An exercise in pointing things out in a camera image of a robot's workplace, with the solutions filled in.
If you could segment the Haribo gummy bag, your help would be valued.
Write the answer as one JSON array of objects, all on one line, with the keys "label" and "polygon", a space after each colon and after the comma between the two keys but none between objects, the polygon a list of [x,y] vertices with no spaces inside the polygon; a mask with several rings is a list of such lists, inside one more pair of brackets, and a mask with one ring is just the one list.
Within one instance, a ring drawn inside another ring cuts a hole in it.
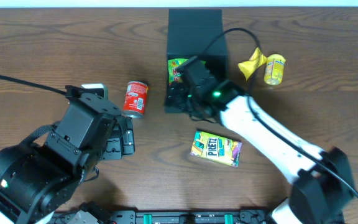
[{"label": "Haribo gummy bag", "polygon": [[181,83],[182,77],[181,73],[177,71],[177,68],[187,61],[186,58],[175,58],[167,61],[168,67],[168,85],[172,85],[172,83]]}]

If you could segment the red snack can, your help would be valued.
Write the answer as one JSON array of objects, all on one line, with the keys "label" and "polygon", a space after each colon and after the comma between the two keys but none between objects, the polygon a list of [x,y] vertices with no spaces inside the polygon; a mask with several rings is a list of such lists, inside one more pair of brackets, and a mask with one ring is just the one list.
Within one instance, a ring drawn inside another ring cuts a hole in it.
[{"label": "red snack can", "polygon": [[127,90],[122,112],[131,118],[141,118],[145,113],[147,92],[149,88],[145,83],[131,81]]}]

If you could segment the black gift box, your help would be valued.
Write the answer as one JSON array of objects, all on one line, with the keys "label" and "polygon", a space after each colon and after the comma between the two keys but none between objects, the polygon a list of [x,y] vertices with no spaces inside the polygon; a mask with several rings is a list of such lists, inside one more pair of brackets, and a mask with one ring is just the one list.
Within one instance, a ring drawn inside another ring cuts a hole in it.
[{"label": "black gift box", "polygon": [[226,78],[228,52],[220,9],[171,9],[168,17],[167,61],[197,55],[217,77]]}]

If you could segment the Pretz snack box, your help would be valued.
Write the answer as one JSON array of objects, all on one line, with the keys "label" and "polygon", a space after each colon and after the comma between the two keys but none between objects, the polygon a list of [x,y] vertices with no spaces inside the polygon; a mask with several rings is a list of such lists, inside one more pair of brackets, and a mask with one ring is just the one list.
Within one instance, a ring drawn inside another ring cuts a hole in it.
[{"label": "Pretz snack box", "polygon": [[190,154],[195,157],[237,167],[242,143],[233,139],[197,130]]}]

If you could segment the yellow small snack can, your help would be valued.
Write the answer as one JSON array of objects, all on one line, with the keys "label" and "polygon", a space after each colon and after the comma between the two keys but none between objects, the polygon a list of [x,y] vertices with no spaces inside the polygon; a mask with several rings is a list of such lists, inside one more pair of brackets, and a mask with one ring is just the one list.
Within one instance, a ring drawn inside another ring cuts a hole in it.
[{"label": "yellow small snack can", "polygon": [[279,54],[272,54],[267,58],[264,82],[268,85],[279,85],[283,80],[285,58]]}]

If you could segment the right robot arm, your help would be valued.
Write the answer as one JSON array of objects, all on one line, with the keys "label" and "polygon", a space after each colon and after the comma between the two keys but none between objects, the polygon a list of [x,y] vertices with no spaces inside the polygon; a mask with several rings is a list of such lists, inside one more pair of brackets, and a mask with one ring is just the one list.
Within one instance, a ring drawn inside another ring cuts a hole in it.
[{"label": "right robot arm", "polygon": [[325,151],[293,134],[246,91],[213,75],[198,58],[175,68],[181,82],[173,99],[190,116],[212,118],[249,141],[284,175],[292,190],[270,213],[274,223],[329,223],[355,197],[347,156]]}]

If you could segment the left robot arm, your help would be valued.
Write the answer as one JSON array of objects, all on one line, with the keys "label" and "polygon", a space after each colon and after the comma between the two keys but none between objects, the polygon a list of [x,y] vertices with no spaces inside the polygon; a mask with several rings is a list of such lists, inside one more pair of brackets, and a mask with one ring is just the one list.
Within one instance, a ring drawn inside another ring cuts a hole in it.
[{"label": "left robot arm", "polygon": [[131,118],[105,85],[67,86],[63,118],[0,151],[0,223],[48,223],[100,161],[135,151]]}]

